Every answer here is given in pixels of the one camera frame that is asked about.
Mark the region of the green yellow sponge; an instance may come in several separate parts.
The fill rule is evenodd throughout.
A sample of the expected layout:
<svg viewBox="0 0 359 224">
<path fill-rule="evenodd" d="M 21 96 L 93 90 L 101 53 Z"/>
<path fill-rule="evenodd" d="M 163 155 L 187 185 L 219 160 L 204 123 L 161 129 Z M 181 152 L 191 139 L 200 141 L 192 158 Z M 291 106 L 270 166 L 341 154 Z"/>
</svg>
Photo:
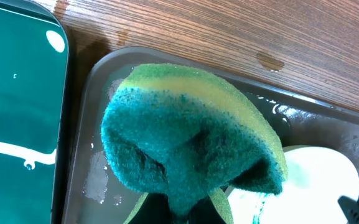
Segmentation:
<svg viewBox="0 0 359 224">
<path fill-rule="evenodd" d="M 278 195 L 287 178 L 281 140 L 226 80 L 170 63 L 125 78 L 101 122 L 101 141 L 129 189 L 164 194 L 173 221 L 224 185 Z"/>
</svg>

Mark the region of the white plate tray corner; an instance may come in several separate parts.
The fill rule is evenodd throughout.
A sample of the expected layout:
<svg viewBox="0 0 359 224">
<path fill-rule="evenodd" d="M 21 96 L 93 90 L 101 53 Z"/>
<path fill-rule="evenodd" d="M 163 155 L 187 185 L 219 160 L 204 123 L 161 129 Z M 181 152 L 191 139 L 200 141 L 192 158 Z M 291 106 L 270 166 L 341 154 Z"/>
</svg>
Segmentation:
<svg viewBox="0 0 359 224">
<path fill-rule="evenodd" d="M 357 200 L 359 176 L 349 158 L 316 146 L 285 148 L 288 177 L 279 195 L 233 189 L 234 224 L 346 223 L 338 199 Z"/>
</svg>

